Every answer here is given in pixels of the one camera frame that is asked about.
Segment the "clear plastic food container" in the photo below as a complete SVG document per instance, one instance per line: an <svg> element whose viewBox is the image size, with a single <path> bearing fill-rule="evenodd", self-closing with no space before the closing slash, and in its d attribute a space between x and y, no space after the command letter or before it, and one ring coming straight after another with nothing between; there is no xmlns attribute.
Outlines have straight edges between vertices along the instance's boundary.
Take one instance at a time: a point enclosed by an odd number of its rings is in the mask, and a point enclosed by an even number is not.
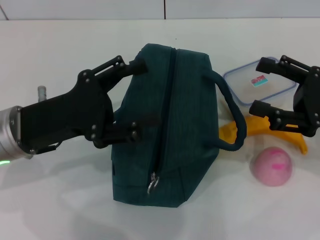
<svg viewBox="0 0 320 240"><path fill-rule="evenodd" d="M268 102L282 97L297 86L296 82L283 76L256 71L259 62L256 60L223 75L234 98L243 107L249 107L255 100Z"/></svg>

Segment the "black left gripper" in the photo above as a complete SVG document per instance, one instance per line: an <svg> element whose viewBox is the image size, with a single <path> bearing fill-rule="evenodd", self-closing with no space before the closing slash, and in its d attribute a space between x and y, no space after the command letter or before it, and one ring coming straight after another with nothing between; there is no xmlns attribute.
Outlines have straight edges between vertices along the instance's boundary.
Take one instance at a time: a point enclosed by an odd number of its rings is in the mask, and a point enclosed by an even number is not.
<svg viewBox="0 0 320 240"><path fill-rule="evenodd" d="M125 77L147 72L143 59L126 64L121 55L82 71L69 92L21 109L21 147L37 152L77 136L85 136L98 149L140 142L145 129L161 125L161 116L116 113L113 122L112 102L106 91Z"/></svg>

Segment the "pink peach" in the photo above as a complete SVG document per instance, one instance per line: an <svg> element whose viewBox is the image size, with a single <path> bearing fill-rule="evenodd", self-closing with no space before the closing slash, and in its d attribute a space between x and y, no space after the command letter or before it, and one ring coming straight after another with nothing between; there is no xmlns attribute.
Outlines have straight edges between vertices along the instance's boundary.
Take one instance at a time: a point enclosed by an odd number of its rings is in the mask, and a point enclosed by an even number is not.
<svg viewBox="0 0 320 240"><path fill-rule="evenodd" d="M282 148L268 147L253 158L250 162L250 171L261 184L268 187L280 187L291 178L293 161Z"/></svg>

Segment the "yellow banana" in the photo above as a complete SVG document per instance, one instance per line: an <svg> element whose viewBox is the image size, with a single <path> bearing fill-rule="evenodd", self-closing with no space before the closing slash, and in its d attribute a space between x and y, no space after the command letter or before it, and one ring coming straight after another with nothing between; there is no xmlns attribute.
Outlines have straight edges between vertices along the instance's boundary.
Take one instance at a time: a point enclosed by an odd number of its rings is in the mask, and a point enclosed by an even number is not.
<svg viewBox="0 0 320 240"><path fill-rule="evenodd" d="M267 117L261 118L253 115L246 116L245 122L247 125L248 137L255 135L271 135L295 145L303 155L308 153L307 144L301 133L270 130L270 122ZM218 133L220 139L229 144L233 144L237 136L236 122L232 121L219 127Z"/></svg>

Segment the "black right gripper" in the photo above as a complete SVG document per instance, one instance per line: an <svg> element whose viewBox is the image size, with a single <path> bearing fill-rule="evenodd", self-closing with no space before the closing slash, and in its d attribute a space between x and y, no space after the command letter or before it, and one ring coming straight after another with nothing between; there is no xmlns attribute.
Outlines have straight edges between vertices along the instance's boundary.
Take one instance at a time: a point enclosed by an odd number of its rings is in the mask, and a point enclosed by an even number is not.
<svg viewBox="0 0 320 240"><path fill-rule="evenodd" d="M255 100L249 108L251 115L268 118L272 131L300 131L313 137L320 128L320 67L308 66L286 55L276 62L262 57L255 69L264 74L276 74L298 83L293 97L293 110L283 110Z"/></svg>

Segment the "dark teal insulated lunch bag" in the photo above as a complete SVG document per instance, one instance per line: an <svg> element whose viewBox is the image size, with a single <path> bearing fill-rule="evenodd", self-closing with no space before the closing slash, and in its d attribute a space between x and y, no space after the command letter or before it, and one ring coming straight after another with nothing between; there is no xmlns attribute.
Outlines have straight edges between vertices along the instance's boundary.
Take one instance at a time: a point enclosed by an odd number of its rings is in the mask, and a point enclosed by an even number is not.
<svg viewBox="0 0 320 240"><path fill-rule="evenodd" d="M206 53L149 43L137 58L147 72L132 77L115 121L137 126L140 140L112 146L113 199L176 208L220 150L243 146L246 121Z"/></svg>

